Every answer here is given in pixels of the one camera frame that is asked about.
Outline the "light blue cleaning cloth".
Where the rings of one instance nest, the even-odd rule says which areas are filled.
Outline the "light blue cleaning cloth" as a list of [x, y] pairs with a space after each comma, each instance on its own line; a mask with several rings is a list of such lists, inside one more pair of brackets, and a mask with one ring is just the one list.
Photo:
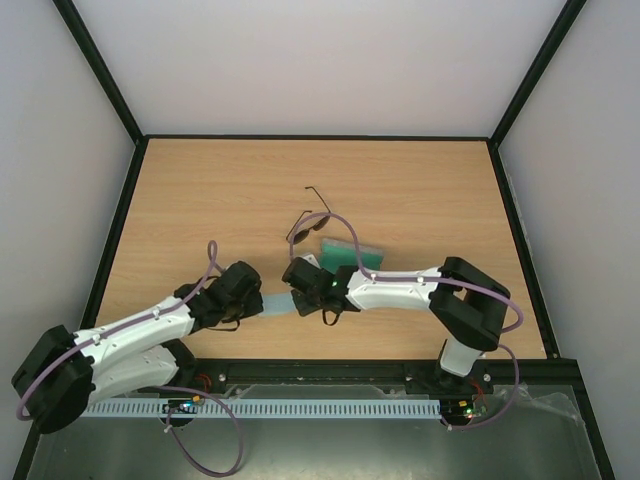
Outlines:
[[260, 317], [282, 316], [297, 312], [291, 292], [263, 295], [262, 303], [263, 310], [259, 314]]

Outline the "grey glasses case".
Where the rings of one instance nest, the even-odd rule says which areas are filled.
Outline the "grey glasses case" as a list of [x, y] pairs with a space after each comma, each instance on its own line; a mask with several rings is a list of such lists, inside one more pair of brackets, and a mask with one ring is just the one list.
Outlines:
[[336, 239], [324, 238], [321, 242], [319, 265], [321, 268], [335, 273], [340, 266], [358, 266], [358, 261], [369, 270], [379, 270], [384, 251], [375, 247], [360, 246], [357, 255], [353, 243]]

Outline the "dark aviator sunglasses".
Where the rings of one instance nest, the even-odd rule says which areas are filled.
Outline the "dark aviator sunglasses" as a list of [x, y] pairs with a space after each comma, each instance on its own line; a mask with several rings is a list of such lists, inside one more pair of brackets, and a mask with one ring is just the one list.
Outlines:
[[324, 199], [324, 197], [322, 196], [322, 194], [318, 191], [318, 189], [315, 186], [306, 186], [305, 187], [306, 190], [312, 191], [317, 198], [320, 200], [320, 202], [322, 203], [323, 207], [324, 207], [324, 213], [321, 217], [318, 217], [314, 223], [309, 224], [308, 226], [303, 226], [300, 228], [296, 228], [296, 225], [306, 216], [306, 215], [310, 215], [313, 213], [312, 210], [304, 210], [298, 217], [298, 219], [294, 222], [293, 226], [291, 227], [291, 229], [289, 230], [288, 234], [286, 235], [285, 239], [287, 241], [291, 241], [294, 245], [300, 244], [302, 243], [312, 231], [320, 231], [322, 230], [330, 221], [331, 216], [330, 213], [332, 212], [331, 208], [329, 207], [328, 203], [326, 202], [326, 200]]

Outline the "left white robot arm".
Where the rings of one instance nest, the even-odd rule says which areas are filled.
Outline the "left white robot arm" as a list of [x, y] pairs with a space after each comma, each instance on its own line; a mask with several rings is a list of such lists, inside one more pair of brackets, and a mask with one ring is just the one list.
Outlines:
[[46, 330], [11, 380], [19, 396], [17, 418], [43, 434], [55, 433], [100, 401], [186, 385], [195, 358], [183, 338], [258, 315], [260, 288], [259, 273], [237, 261], [114, 323], [76, 332], [62, 325]]

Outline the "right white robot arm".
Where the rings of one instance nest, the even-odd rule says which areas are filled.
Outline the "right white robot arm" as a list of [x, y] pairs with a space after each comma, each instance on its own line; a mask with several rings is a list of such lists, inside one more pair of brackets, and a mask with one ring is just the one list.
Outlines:
[[432, 313], [449, 332], [436, 379], [445, 390], [460, 390], [471, 379], [482, 354], [498, 349], [511, 294], [499, 282], [459, 257], [439, 268], [414, 272], [362, 270], [340, 266], [330, 272], [297, 257], [282, 281], [292, 289], [302, 316], [316, 311], [339, 317], [345, 312], [402, 309]]

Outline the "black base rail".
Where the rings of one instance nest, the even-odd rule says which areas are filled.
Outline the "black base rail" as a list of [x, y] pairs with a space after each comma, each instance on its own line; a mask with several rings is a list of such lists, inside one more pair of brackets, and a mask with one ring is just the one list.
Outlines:
[[469, 378], [444, 372], [435, 360], [229, 360], [199, 359], [180, 363], [167, 382], [170, 386], [203, 387], [211, 393], [225, 393], [237, 386], [372, 385], [383, 389], [399, 386], [409, 394], [426, 394], [433, 399], [471, 396], [478, 390], [491, 393], [499, 386], [512, 385], [514, 374], [526, 385], [567, 385], [585, 390], [575, 360], [480, 360]]

